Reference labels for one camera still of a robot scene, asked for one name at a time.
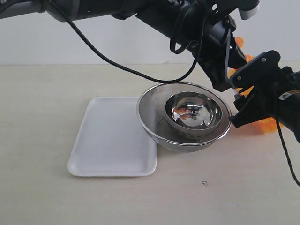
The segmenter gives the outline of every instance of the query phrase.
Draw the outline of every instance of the white tray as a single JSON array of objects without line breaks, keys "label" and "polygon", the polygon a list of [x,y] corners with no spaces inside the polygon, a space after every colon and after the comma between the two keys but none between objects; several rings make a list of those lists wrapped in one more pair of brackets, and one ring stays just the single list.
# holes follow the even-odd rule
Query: white tray
[{"label": "white tray", "polygon": [[68,170],[80,177],[138,177],[157,166],[157,144],[136,115],[137,97],[97,97],[88,104]]}]

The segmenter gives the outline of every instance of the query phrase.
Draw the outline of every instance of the table surface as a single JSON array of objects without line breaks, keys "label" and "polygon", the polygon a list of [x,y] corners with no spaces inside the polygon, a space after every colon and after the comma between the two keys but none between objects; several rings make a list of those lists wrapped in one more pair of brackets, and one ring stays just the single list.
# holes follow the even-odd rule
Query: table surface
[{"label": "table surface", "polygon": [[[131,65],[174,79],[189,65]],[[300,70],[300,63],[293,63]],[[187,79],[211,88],[198,68]],[[141,178],[76,178],[67,163],[88,102],[140,96],[154,83],[111,66],[0,67],[2,225],[294,225],[300,188],[277,133],[232,128],[207,149],[158,148]],[[235,113],[233,91],[221,94]],[[300,145],[284,129],[296,173]]]}]

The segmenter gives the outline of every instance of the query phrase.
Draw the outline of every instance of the white wall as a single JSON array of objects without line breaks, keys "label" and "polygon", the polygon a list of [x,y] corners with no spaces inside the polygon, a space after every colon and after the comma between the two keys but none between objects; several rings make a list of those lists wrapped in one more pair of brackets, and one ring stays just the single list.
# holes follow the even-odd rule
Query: white wall
[{"label": "white wall", "polygon": [[[257,55],[277,50],[283,60],[300,60],[300,3],[298,0],[262,0],[261,11],[249,21],[232,15],[245,39],[244,52]],[[169,40],[132,17],[118,21],[110,16],[76,22],[106,56],[122,64],[190,63],[188,52],[177,56]],[[104,64],[71,30],[48,14],[31,14],[0,20],[0,64]]]}]

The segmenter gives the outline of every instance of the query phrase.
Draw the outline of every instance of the label sticker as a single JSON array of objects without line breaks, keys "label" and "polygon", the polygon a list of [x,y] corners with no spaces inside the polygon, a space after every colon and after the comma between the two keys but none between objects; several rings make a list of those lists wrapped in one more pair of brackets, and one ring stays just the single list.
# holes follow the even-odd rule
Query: label sticker
[{"label": "label sticker", "polygon": [[299,91],[299,90],[290,90],[290,91],[287,91],[287,92],[283,93],[281,96],[279,96],[279,99],[280,99],[281,101],[284,101],[284,100],[286,100],[288,97],[290,97],[290,96],[292,96],[292,95],[294,95],[294,94],[297,94],[297,93],[300,93],[300,91]]}]

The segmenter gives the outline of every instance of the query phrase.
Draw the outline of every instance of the small steel bowl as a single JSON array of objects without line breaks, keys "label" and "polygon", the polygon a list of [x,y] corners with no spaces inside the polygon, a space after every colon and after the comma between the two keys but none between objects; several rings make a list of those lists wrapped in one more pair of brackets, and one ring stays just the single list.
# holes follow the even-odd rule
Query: small steel bowl
[{"label": "small steel bowl", "polygon": [[[212,132],[195,138],[183,135],[170,126],[165,114],[166,102],[172,96],[182,92],[203,94],[219,105],[222,116]],[[144,130],[156,143],[178,152],[195,152],[207,148],[224,137],[231,125],[229,120],[231,111],[225,101],[204,87],[186,82],[158,84],[146,90],[137,102],[136,113]]]},{"label": "small steel bowl", "polygon": [[212,133],[222,119],[220,105],[205,94],[191,91],[176,93],[165,103],[165,117],[176,131],[189,138]]}]

